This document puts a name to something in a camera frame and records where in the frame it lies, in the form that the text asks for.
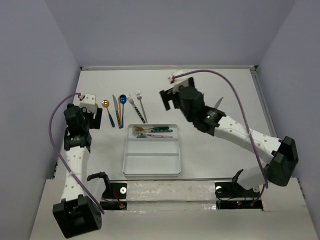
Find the gold fork dark-green handle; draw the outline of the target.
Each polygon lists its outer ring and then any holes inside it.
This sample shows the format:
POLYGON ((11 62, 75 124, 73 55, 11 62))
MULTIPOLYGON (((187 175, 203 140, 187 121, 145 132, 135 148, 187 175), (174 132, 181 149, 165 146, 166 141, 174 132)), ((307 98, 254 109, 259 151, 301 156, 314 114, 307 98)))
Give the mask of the gold fork dark-green handle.
POLYGON ((149 131, 149 132, 170 132, 170 128, 168 126, 161 126, 161 127, 148 127, 143 128, 139 126, 133 126, 133 130, 143 132, 143 131, 149 131))

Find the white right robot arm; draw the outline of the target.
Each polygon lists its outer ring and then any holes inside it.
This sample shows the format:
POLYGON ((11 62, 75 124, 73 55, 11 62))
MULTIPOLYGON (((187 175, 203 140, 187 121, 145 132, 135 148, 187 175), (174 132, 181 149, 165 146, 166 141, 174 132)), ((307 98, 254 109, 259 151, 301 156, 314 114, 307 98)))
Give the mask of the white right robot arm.
POLYGON ((165 109, 169 102, 181 110, 186 120, 202 133, 231 142, 253 154, 263 163, 250 169, 240 169, 232 178, 230 190, 235 196, 242 196, 248 190, 265 183, 285 187, 299 161, 296 142, 285 136, 283 139, 246 129, 245 126, 226 115, 216 106, 205 104, 204 95, 195 87, 192 77, 168 90, 161 90, 160 96, 165 109))

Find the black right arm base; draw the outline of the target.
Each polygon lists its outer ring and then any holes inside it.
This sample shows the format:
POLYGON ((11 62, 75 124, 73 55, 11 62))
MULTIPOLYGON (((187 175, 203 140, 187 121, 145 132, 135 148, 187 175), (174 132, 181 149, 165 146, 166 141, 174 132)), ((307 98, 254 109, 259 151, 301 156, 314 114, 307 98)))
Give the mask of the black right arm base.
POLYGON ((231 181, 215 182, 216 208, 218 210, 263 209, 261 192, 244 189, 237 183, 243 169, 239 170, 231 181))

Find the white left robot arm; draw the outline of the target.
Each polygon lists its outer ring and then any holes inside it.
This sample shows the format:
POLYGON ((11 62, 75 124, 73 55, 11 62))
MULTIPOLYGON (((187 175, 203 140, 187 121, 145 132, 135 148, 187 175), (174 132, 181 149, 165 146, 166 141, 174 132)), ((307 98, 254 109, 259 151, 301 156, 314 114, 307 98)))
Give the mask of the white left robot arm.
POLYGON ((91 153, 91 129, 100 129, 102 109, 96 103, 69 103, 63 112, 66 129, 63 136, 65 156, 59 158, 66 167, 64 189, 53 216, 65 238, 99 230, 103 210, 89 191, 87 166, 91 153))

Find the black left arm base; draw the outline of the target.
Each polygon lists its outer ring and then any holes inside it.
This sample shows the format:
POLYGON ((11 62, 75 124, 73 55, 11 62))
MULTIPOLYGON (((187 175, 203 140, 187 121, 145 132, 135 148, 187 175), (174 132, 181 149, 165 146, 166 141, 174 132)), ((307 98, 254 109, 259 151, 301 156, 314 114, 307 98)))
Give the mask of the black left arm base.
POLYGON ((87 186, 92 195, 100 200, 105 211, 124 211, 127 209, 127 186, 125 181, 110 181, 105 172, 90 174, 87 186))

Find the fork with teal marbled handle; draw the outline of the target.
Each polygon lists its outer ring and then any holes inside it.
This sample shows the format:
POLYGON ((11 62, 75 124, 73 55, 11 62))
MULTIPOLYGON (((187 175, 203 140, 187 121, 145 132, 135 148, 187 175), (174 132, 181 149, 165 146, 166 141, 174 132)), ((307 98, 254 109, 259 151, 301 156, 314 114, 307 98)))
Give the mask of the fork with teal marbled handle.
POLYGON ((133 135, 140 135, 140 134, 159 134, 159 133, 172 133, 172 129, 146 129, 139 131, 137 128, 133 128, 131 133, 133 135))

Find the knife with teal marbled handle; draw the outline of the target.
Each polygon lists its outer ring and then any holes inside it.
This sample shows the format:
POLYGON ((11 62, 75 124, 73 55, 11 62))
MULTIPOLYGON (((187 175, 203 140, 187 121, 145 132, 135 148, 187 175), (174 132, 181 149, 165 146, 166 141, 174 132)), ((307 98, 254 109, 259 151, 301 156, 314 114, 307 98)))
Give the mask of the knife with teal marbled handle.
POLYGON ((223 98, 224 98, 224 97, 221 97, 221 98, 216 102, 216 104, 214 105, 214 108, 215 108, 215 109, 218 109, 218 108, 219 108, 219 106, 220 106, 223 98))

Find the fork with pink handle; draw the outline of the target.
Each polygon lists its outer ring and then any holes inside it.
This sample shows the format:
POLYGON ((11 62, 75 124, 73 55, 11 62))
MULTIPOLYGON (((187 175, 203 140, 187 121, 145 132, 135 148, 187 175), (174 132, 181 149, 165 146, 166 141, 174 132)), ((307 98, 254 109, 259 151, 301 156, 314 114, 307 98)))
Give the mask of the fork with pink handle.
POLYGON ((173 139, 173 136, 170 135, 159 135, 159 134, 148 134, 148 133, 141 133, 141 132, 136 132, 132 134, 133 136, 137 137, 139 135, 145 135, 148 138, 159 138, 159 139, 173 139))

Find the teal plastic fork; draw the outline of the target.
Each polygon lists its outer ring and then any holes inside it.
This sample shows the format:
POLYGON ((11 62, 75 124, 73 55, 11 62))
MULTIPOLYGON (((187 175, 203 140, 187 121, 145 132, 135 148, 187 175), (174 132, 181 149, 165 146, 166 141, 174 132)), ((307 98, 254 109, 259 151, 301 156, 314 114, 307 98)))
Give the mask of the teal plastic fork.
POLYGON ((137 136, 136 138, 138 138, 138 139, 145 139, 145 138, 148 138, 148 136, 146 136, 146 135, 139 135, 139 136, 137 136))

